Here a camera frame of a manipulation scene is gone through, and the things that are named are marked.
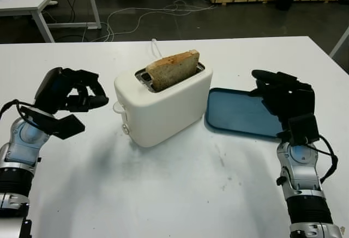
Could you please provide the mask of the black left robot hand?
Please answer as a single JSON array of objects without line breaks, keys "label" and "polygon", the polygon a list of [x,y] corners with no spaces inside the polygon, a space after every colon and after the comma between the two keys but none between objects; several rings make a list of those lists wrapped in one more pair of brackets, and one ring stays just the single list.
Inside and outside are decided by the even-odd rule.
[{"label": "black left robot hand", "polygon": [[98,74],[57,67],[44,77],[35,94],[34,107],[46,113],[88,112],[109,102]]}]

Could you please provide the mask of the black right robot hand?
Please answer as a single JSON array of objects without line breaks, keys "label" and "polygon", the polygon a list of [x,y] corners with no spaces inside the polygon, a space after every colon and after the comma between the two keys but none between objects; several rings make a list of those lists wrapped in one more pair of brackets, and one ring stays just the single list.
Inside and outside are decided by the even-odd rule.
[{"label": "black right robot hand", "polygon": [[266,109],[278,117],[282,129],[288,129],[288,120],[301,115],[313,114],[315,93],[310,84],[302,83],[297,77],[265,70],[253,70],[256,79],[251,97],[261,97]]}]

